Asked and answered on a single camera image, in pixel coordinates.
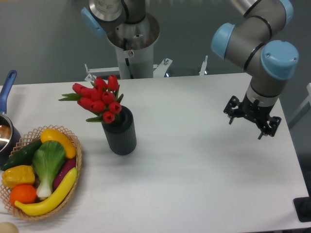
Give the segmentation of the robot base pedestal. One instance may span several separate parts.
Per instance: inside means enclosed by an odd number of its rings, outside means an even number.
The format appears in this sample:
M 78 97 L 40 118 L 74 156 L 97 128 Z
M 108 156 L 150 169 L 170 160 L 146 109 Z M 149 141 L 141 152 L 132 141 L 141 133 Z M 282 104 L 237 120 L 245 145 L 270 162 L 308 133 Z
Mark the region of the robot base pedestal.
M 81 10 L 85 24 L 115 48 L 121 79 L 154 75 L 154 45 L 159 23 L 144 0 L 90 0 Z

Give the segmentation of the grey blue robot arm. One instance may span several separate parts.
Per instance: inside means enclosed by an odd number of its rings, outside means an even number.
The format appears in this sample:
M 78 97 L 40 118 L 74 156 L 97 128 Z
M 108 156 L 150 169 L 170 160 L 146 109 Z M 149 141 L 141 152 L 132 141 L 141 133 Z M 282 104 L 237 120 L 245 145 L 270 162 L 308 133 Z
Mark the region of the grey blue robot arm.
M 259 137 L 275 136 L 281 123 L 270 116 L 280 94 L 293 76 L 299 61 L 294 45 L 273 40 L 294 15 L 289 0 L 233 0 L 245 21 L 239 25 L 223 24 L 214 34 L 211 49 L 250 75 L 243 100 L 232 96 L 224 108 L 230 121 L 245 118 L 256 124 Z

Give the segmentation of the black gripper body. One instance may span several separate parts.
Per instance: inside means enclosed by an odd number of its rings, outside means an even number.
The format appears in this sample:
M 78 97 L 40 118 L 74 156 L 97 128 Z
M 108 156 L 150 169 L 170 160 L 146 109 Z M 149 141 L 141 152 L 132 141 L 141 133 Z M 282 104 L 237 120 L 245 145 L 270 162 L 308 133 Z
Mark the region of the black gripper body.
M 255 123 L 259 128 L 267 128 L 267 122 L 272 107 L 259 106 L 256 102 L 258 102 L 258 100 L 251 102 L 247 95 L 245 95 L 239 109 L 242 111 L 242 116 L 244 118 Z

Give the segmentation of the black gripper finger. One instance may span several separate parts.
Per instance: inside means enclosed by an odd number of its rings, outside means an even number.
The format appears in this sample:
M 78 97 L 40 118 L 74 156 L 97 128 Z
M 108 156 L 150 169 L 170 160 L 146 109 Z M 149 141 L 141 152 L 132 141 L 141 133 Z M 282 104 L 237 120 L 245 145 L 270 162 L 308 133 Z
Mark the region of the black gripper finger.
M 260 129 L 258 140 L 261 140 L 263 136 L 274 137 L 280 123 L 281 118 L 278 116 L 269 116 L 267 118 L 258 119 L 257 127 Z
M 224 108 L 224 113 L 229 117 L 229 125 L 231 125 L 235 118 L 241 117 L 241 102 L 236 96 L 232 96 Z

